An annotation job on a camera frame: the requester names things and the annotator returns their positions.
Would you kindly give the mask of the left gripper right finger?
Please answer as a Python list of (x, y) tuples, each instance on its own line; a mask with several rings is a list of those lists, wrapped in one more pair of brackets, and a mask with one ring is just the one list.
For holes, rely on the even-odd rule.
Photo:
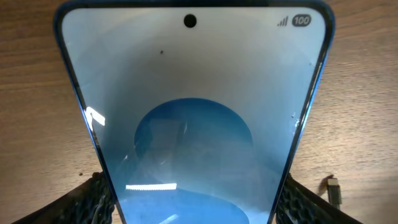
[(275, 210), (276, 224), (361, 224), (340, 210), (338, 179), (322, 179), (315, 194), (288, 175)]

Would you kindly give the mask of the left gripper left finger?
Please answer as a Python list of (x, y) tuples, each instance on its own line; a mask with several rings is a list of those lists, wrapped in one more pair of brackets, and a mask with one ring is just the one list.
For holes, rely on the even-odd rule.
[(115, 201), (102, 172), (13, 224), (111, 224)]

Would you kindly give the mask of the blue Galaxy smartphone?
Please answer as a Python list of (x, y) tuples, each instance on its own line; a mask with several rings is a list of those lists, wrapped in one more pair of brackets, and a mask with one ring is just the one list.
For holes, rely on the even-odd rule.
[(272, 221), (329, 5), (68, 1), (53, 30), (123, 223)]

